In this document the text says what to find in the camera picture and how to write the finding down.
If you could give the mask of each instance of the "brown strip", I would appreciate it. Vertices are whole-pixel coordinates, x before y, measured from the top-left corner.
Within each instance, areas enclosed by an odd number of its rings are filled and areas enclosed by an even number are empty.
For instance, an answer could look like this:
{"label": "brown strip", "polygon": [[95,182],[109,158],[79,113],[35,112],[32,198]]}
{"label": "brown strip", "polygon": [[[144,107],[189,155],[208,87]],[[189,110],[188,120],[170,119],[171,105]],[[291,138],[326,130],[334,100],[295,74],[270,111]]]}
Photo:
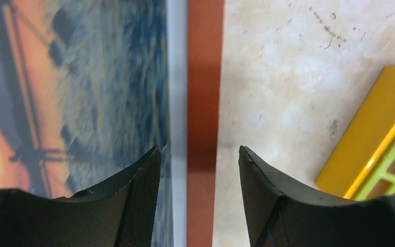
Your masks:
{"label": "brown strip", "polygon": [[187,247],[211,247],[223,0],[188,3]]}

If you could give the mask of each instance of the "poster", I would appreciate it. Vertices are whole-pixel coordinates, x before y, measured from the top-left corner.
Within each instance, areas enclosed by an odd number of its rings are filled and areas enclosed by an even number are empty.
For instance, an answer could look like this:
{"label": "poster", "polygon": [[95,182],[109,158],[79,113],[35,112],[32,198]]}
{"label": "poster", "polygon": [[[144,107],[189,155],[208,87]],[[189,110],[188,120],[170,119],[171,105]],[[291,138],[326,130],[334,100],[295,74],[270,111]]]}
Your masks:
{"label": "poster", "polygon": [[0,0],[0,188],[69,197],[163,153],[153,246],[173,246],[163,0]]}

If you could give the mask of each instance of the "white strip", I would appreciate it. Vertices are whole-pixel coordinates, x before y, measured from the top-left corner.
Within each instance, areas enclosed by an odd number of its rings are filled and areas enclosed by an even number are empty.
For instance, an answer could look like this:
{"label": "white strip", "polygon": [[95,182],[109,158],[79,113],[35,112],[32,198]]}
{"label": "white strip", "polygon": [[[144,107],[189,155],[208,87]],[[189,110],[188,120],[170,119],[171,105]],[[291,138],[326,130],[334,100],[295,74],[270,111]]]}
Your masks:
{"label": "white strip", "polygon": [[187,0],[167,0],[173,244],[187,236]]}

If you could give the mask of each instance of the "yellow object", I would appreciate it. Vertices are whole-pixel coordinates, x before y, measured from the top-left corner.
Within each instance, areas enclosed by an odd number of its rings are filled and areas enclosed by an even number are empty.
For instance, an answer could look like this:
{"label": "yellow object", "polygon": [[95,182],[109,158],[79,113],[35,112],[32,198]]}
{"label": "yellow object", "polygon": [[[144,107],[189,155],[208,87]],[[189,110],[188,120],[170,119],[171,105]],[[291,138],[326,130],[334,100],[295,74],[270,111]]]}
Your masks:
{"label": "yellow object", "polygon": [[354,199],[394,139],[395,66],[387,66],[316,178],[317,186]]}

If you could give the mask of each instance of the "yellow basket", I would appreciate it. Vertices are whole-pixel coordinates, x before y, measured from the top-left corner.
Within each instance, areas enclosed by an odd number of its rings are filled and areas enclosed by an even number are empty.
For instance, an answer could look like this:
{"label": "yellow basket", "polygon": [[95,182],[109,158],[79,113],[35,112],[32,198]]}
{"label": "yellow basket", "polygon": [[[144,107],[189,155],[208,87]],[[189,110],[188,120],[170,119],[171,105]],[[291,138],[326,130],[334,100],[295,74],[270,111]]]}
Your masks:
{"label": "yellow basket", "polygon": [[316,178],[336,196],[395,193],[395,66],[387,66]]}

